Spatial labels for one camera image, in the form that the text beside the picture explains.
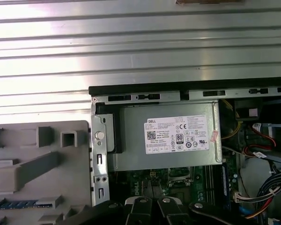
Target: screw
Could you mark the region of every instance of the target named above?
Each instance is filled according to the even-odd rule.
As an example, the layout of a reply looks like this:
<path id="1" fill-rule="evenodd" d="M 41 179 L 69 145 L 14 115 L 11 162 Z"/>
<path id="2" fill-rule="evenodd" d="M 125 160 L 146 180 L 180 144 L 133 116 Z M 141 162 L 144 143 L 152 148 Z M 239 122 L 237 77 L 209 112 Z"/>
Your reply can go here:
<path id="1" fill-rule="evenodd" d="M 163 202 L 164 202 L 164 203 L 169 203 L 169 202 L 170 202 L 170 199 L 169 199 L 169 198 L 164 198 L 164 199 L 163 199 Z"/>
<path id="2" fill-rule="evenodd" d="M 196 203 L 195 204 L 195 208 L 197 209 L 202 209 L 203 208 L 203 205 L 201 203 Z"/>
<path id="3" fill-rule="evenodd" d="M 95 133 L 95 138 L 98 139 L 98 140 L 102 140 L 104 138 L 104 133 L 102 131 L 97 131 Z"/>
<path id="4" fill-rule="evenodd" d="M 108 208 L 116 208 L 116 207 L 117 207 L 117 204 L 115 204 L 115 203 L 108 206 Z"/>

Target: warning sticker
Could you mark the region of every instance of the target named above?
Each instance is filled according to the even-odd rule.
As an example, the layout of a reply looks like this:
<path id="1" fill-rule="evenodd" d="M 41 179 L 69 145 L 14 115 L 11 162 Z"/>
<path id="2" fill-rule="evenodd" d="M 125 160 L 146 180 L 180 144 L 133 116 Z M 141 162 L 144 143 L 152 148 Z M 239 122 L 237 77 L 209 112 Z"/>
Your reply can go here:
<path id="1" fill-rule="evenodd" d="M 147 154 L 209 149 L 205 115 L 148 119 L 144 128 Z"/>

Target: barcode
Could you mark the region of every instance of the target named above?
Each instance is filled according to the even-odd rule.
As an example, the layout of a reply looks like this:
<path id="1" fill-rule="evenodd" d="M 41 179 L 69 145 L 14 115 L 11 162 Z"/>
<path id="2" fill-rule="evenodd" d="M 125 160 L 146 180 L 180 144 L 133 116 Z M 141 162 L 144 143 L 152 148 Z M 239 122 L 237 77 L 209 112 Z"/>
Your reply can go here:
<path id="1" fill-rule="evenodd" d="M 156 131 L 147 131 L 147 139 L 155 140 L 156 139 Z"/>

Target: green circuit board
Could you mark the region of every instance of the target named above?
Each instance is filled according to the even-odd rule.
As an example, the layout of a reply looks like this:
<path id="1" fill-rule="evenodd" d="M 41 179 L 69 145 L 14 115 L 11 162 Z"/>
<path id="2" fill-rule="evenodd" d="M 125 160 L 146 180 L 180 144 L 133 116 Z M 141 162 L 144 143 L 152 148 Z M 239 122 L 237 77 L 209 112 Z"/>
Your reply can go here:
<path id="1" fill-rule="evenodd" d="M 160 181 L 163 194 L 165 196 L 177 197 L 183 203 L 189 204 L 193 201 L 203 201 L 205 198 L 204 185 L 204 171 L 202 166 L 193 168 L 189 167 L 156 169 L 156 170 L 142 170 L 128 172 L 130 180 L 130 194 L 131 196 L 141 195 L 141 181 L 156 177 Z M 191 183 L 186 185 L 184 182 L 177 182 L 169 185 L 169 178 L 180 178 L 190 174 Z"/>
<path id="2" fill-rule="evenodd" d="M 211 179 L 210 173 L 207 173 L 207 171 L 212 168 L 214 172 Z M 184 204 L 197 201 L 214 203 L 214 197 L 221 198 L 223 189 L 227 193 L 238 190 L 235 155 L 229 155 L 225 158 L 225 168 L 227 168 L 225 178 L 222 174 L 219 174 L 223 171 L 221 165 L 112 172 L 109 174 L 111 198 L 125 202 L 128 197 L 141 196 L 142 181 L 154 177 L 159 180 L 164 196 L 179 198 Z M 225 204 L 229 204 L 232 195 L 223 196 L 223 198 L 226 199 Z"/>

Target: metal bracket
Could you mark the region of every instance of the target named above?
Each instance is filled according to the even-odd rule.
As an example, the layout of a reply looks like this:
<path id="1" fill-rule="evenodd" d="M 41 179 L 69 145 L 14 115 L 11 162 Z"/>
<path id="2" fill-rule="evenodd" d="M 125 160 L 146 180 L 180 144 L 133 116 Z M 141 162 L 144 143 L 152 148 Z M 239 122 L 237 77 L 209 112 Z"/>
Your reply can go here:
<path id="1" fill-rule="evenodd" d="M 107 139 L 106 126 L 101 118 L 95 115 L 96 104 L 91 107 L 91 140 L 94 179 L 94 203 L 100 204 L 109 200 L 107 170 Z"/>

